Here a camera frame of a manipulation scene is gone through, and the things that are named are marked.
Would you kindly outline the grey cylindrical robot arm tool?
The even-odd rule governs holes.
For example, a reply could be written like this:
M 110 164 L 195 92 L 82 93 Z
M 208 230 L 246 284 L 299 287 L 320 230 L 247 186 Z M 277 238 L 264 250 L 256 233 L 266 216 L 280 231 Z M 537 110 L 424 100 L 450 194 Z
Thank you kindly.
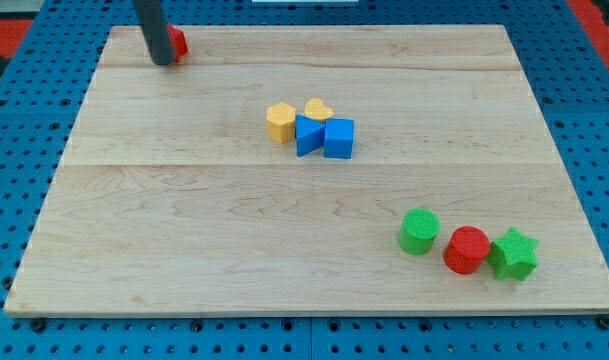
M 133 0 L 133 6 L 152 62 L 156 65 L 172 64 L 175 50 L 161 1 Z

